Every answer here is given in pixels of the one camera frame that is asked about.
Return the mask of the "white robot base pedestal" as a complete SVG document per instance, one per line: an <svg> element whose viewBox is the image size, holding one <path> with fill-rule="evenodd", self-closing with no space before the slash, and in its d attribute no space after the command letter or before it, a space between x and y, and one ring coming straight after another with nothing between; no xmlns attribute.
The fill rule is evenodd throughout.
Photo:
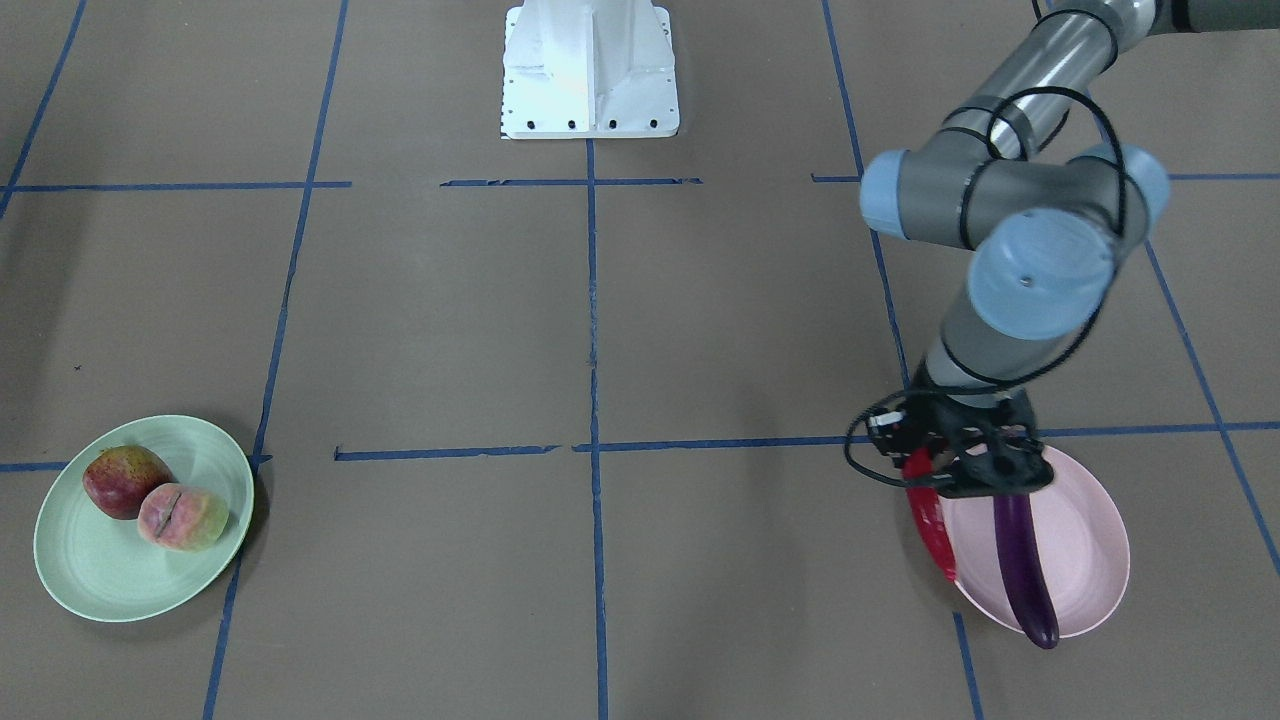
<svg viewBox="0 0 1280 720"><path fill-rule="evenodd" d="M671 14L652 1L507 10L500 136L668 138L681 126Z"/></svg>

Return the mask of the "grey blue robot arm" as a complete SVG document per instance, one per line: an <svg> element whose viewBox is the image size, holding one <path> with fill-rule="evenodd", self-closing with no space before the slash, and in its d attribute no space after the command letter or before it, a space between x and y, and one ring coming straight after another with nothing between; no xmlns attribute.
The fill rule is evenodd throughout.
<svg viewBox="0 0 1280 720"><path fill-rule="evenodd" d="M1056 1L915 151L860 178L879 233L968 251L964 286L909 386L851 423L896 468L846 461L946 498L1047 487L1027 386L1089 337L1129 255L1172 192L1162 163L1124 143L1091 83L1149 36L1275 31L1275 1Z"/></svg>

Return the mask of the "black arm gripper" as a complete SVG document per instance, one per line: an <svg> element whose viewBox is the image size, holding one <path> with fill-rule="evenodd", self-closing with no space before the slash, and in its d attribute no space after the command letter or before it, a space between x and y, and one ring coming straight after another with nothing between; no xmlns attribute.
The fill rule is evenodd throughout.
<svg viewBox="0 0 1280 720"><path fill-rule="evenodd" d="M966 388L908 388L867 409L867 438L896 473L867 477L945 498L1027 496L1047 488L1055 470L1023 388L998 391L989 405L963 402Z"/></svg>

